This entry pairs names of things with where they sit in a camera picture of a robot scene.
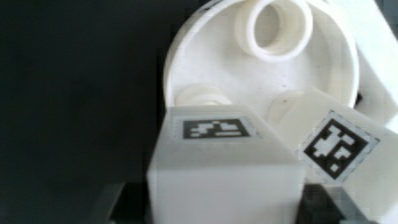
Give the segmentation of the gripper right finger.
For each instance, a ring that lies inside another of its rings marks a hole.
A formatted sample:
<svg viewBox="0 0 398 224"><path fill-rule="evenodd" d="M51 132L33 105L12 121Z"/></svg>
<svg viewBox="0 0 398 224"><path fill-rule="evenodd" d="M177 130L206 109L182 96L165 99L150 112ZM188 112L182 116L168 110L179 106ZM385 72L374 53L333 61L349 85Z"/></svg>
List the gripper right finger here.
<svg viewBox="0 0 398 224"><path fill-rule="evenodd" d="M341 187L305 185L300 199L300 224L373 224Z"/></svg>

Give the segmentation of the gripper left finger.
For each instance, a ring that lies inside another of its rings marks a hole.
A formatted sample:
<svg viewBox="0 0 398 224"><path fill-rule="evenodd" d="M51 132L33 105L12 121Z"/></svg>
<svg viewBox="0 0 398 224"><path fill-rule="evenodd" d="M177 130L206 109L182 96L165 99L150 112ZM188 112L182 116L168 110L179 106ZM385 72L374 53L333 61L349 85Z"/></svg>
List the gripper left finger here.
<svg viewBox="0 0 398 224"><path fill-rule="evenodd" d="M86 224L143 224L147 189L142 182L94 184Z"/></svg>

